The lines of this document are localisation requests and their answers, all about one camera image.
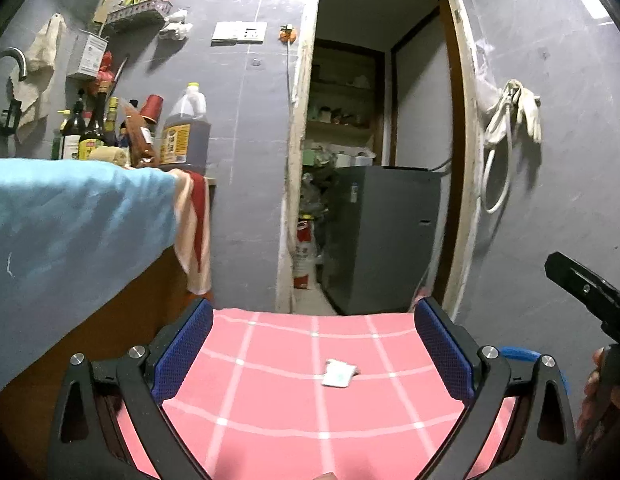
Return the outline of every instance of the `ceiling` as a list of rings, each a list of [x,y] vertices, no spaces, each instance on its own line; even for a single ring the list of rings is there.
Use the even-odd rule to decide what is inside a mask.
[[[389,51],[437,0],[319,0],[316,37]]]

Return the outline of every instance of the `pink checkered cloth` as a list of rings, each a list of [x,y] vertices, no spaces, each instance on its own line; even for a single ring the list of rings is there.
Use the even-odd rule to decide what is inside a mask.
[[[333,358],[360,368],[321,385]],[[506,399],[469,478],[490,465],[514,405]],[[215,480],[413,479],[450,432],[452,399],[412,314],[316,317],[215,311],[176,397],[175,429]],[[125,408],[118,422],[136,466],[158,477]]]

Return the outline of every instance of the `light switch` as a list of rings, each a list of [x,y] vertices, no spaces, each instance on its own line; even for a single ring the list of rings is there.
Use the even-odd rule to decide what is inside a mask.
[[[241,22],[218,22],[212,34],[212,41],[237,41]]]
[[[218,22],[212,42],[263,43],[266,27],[266,22]]]

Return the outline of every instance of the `gray refrigerator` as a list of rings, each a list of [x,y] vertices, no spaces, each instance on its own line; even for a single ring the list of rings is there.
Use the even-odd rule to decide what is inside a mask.
[[[321,286],[340,314],[406,312],[432,256],[441,178],[418,168],[336,170]]]

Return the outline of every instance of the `human hand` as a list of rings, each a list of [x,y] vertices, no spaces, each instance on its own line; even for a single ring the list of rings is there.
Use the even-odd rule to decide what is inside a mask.
[[[590,374],[588,380],[586,381],[586,385],[583,388],[583,393],[586,394],[586,398],[583,399],[583,404],[581,405],[581,415],[577,420],[577,428],[578,430],[583,430],[586,423],[593,417],[594,409],[596,405],[596,395],[597,390],[599,389],[600,382],[600,370],[602,365],[603,358],[603,348],[599,348],[592,359],[594,364],[597,366],[596,370]],[[612,388],[612,392],[610,393],[610,401],[620,409],[620,386],[614,386]]]

